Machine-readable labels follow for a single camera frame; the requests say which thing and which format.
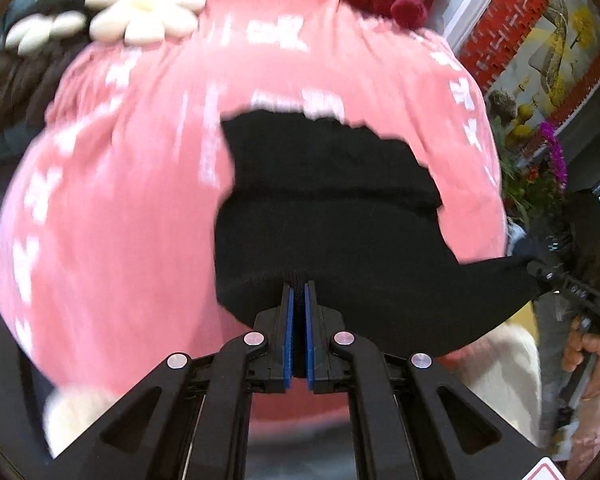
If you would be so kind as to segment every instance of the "pink bedspread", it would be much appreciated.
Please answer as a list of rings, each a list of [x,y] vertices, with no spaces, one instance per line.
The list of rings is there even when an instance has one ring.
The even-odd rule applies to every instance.
[[[171,352],[216,352],[246,330],[214,290],[214,219],[233,178],[224,114],[304,110],[399,136],[438,184],[458,258],[504,252],[482,97],[445,41],[338,0],[208,2],[181,44],[90,46],[11,184],[0,311],[58,385],[122,394]],[[306,419],[343,405],[302,384],[292,396],[285,406],[257,399],[255,416]]]

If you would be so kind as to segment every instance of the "human hand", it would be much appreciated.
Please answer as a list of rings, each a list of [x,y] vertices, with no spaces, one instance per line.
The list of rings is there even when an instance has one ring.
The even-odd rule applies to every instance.
[[[577,317],[571,323],[571,333],[562,355],[562,368],[571,373],[584,360],[584,351],[596,354],[598,362],[583,393],[583,397],[591,397],[600,392],[600,335],[589,333],[581,335],[579,329],[580,317]]]

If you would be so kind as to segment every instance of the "bracelet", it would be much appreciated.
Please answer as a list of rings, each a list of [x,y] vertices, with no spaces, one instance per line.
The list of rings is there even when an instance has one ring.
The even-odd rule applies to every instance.
[[[587,402],[588,400],[597,399],[600,396],[600,390],[595,392],[594,394],[588,395],[586,397],[582,397],[580,400],[582,402]]]

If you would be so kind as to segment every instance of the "white card with red border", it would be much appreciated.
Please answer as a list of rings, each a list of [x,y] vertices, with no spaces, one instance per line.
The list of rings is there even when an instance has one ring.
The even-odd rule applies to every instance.
[[[543,458],[522,480],[564,480],[564,476],[549,458]]]

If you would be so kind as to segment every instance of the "purple garland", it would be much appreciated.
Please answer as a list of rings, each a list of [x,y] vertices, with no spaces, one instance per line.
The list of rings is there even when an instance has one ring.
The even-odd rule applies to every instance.
[[[540,124],[538,129],[549,148],[549,159],[551,160],[552,172],[560,185],[560,190],[564,191],[567,189],[567,163],[564,160],[562,146],[560,145],[560,142],[558,142],[558,139],[555,138],[555,127],[551,123],[545,121]]]

